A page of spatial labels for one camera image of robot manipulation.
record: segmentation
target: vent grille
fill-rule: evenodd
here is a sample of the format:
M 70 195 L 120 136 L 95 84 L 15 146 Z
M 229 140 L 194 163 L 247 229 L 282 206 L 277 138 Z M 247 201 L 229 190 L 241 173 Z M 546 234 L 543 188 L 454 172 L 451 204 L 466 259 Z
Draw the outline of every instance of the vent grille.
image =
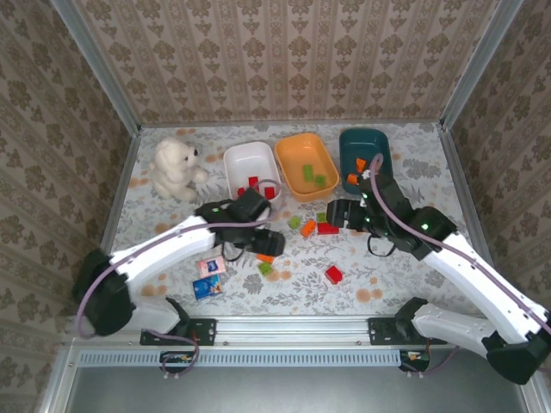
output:
M 160 367 L 160 350 L 87 350 L 79 367 Z M 167 367 L 183 364 L 167 363 Z M 198 367 L 384 367 L 399 366 L 398 350 L 203 350 Z

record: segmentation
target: patterned wallpaper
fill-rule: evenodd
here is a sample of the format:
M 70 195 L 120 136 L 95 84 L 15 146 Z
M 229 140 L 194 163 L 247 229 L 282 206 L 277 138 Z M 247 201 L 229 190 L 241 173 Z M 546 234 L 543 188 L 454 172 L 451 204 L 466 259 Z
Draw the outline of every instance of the patterned wallpaper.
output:
M 142 123 L 438 118 L 498 0 L 77 0 Z
M 495 263 L 551 307 L 551 2 L 524 1 L 452 133 Z
M 0 411 L 30 411 L 47 383 L 128 144 L 50 3 L 1 1 Z

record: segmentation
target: orange block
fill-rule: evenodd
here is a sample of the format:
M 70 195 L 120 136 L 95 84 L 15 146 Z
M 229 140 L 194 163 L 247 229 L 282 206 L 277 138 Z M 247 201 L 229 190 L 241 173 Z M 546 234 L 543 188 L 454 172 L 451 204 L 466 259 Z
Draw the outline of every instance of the orange block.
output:
M 346 178 L 346 182 L 351 185 L 357 185 L 358 184 L 358 176 L 354 174 L 349 174 L 348 178 Z
M 258 254 L 257 258 L 260 261 L 269 262 L 270 264 L 274 263 L 274 257 L 273 256 L 263 256 L 262 254 Z
M 304 224 L 304 226 L 300 230 L 300 234 L 304 238 L 308 238 L 312 235 L 315 229 L 316 229 L 316 222 L 313 219 L 310 219 L 308 222 Z
M 361 174 L 365 170 L 365 166 L 367 165 L 367 161 L 357 158 L 356 159 L 356 170 L 359 174 Z

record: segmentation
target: white teddy bear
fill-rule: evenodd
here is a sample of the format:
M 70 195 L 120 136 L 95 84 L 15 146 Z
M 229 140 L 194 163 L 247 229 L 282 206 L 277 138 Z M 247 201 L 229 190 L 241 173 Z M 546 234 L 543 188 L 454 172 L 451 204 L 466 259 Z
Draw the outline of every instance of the white teddy bear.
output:
M 176 197 L 191 202 L 197 192 L 188 188 L 190 182 L 205 183 L 208 173 L 195 166 L 199 153 L 180 140 L 168 137 L 158 143 L 155 158 L 150 164 L 152 184 L 163 198 Z

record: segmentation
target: bowl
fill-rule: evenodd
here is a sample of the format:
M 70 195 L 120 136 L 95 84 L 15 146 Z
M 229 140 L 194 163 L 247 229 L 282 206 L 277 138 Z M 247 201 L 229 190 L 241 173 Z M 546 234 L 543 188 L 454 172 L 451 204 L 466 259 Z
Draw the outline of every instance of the bowl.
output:
M 301 133 L 284 138 L 275 145 L 275 156 L 291 194 L 298 202 L 325 198 L 338 185 L 337 168 L 318 135 Z M 314 176 L 324 176 L 325 185 L 305 181 L 302 171 L 304 165 L 312 165 Z
M 377 129 L 357 127 L 347 129 L 341 133 L 338 141 L 341 158 L 341 177 L 343 188 L 349 194 L 360 194 L 360 189 L 346 182 L 349 174 L 360 175 L 356 170 L 358 158 L 367 161 L 366 168 L 378 153 L 384 157 L 380 172 L 393 177 L 393 161 L 390 158 L 390 146 L 388 138 L 383 132 Z
M 224 153 L 224 169 L 226 171 L 227 187 L 230 198 L 238 198 L 238 189 L 249 187 L 249 178 L 256 176 L 259 181 L 272 179 L 282 185 L 282 180 L 277 173 L 277 165 L 271 148 L 264 142 L 250 142 L 236 145 Z M 260 194 L 264 195 L 266 187 L 273 187 L 270 183 L 261 183 Z M 275 198 L 269 200 L 276 202 L 280 198 L 281 191 L 275 189 Z

